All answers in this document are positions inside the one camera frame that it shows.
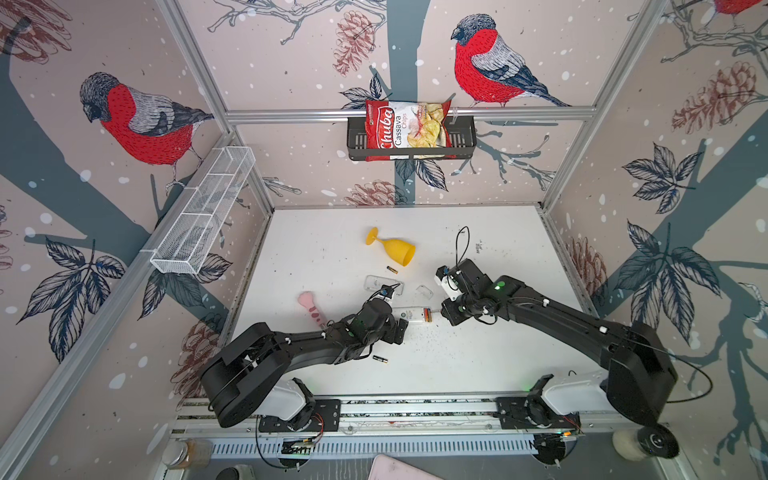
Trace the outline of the grey white remote control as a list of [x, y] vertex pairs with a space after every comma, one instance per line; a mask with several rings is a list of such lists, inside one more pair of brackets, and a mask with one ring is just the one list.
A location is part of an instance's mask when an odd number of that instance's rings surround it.
[[384, 287], [392, 287], [394, 296], [402, 295], [404, 292], [404, 284], [393, 278], [367, 275], [363, 282], [363, 288], [371, 293], [380, 291]]

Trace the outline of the white battery cover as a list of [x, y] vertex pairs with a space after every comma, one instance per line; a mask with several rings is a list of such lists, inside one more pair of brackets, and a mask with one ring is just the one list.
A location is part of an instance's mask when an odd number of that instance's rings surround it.
[[434, 296], [434, 293], [426, 286], [419, 285], [416, 288], [416, 292], [419, 293], [421, 296], [423, 296], [426, 299], [431, 299]]

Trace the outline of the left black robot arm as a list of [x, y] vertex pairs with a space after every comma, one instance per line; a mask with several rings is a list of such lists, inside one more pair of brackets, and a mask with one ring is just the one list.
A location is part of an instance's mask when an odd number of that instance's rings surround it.
[[257, 322], [211, 358], [199, 372], [200, 383], [219, 425], [233, 427], [264, 404], [284, 374], [362, 359], [378, 342], [400, 345], [408, 326], [381, 297], [323, 331], [284, 333]]

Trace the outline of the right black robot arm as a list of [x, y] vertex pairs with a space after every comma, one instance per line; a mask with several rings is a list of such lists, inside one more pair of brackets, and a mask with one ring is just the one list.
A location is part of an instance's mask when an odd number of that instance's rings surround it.
[[451, 325], [491, 316], [539, 330], [607, 371], [602, 390], [619, 414], [644, 427], [658, 424], [678, 375], [653, 328], [598, 319], [507, 275], [493, 281], [470, 259], [439, 267], [435, 278], [449, 296], [441, 315]]

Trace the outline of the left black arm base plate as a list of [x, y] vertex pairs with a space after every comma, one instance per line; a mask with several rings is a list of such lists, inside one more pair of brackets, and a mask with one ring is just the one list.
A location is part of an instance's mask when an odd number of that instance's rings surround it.
[[341, 401], [339, 399], [312, 400], [291, 420], [281, 420], [276, 416], [261, 418], [258, 431], [269, 434], [337, 432], [340, 418]]

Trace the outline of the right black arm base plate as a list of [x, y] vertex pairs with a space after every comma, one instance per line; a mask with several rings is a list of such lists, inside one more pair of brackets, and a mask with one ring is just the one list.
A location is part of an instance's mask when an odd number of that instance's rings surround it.
[[577, 431], [581, 429], [578, 413], [557, 414], [538, 397], [506, 396], [495, 399], [494, 417], [503, 430], [555, 429]]

